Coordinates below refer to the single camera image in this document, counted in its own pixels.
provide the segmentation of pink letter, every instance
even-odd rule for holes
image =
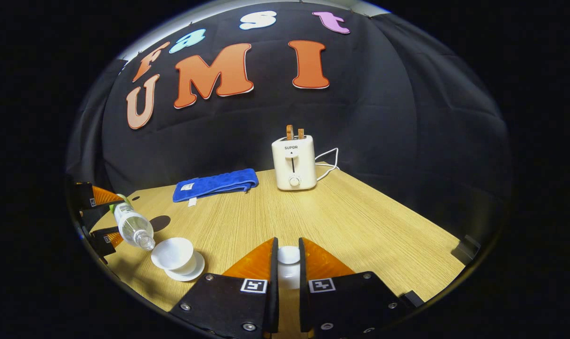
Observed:
[[[343,28],[343,27],[339,26],[339,24],[337,22],[338,21],[343,22],[343,19],[341,17],[334,16],[333,13],[330,13],[330,12],[312,12],[312,15],[316,15],[317,17],[320,17],[323,26],[325,26],[326,28],[329,28],[333,32],[338,32],[338,33],[342,33],[342,34],[350,33],[350,30],[348,30],[348,28]]]

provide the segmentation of power cord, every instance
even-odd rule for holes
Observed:
[[[335,164],[334,164],[334,165],[330,165],[330,164],[328,164],[328,163],[315,163],[315,165],[318,165],[318,166],[329,166],[329,167],[331,167],[331,168],[328,169],[326,172],[324,172],[322,176],[319,176],[319,177],[317,178],[317,181],[319,181],[319,180],[321,180],[322,178],[324,178],[326,175],[329,174],[329,172],[333,171],[334,169],[337,168],[337,169],[339,170],[339,167],[337,167],[337,156],[339,155],[339,148],[337,148],[337,147],[336,147],[336,148],[333,148],[333,149],[330,150],[330,151],[324,152],[323,154],[321,154],[321,155],[315,157],[315,160],[317,160],[317,159],[319,159],[320,157],[324,156],[325,154],[329,154],[329,153],[331,153],[331,152],[333,152],[333,151],[335,151]]]

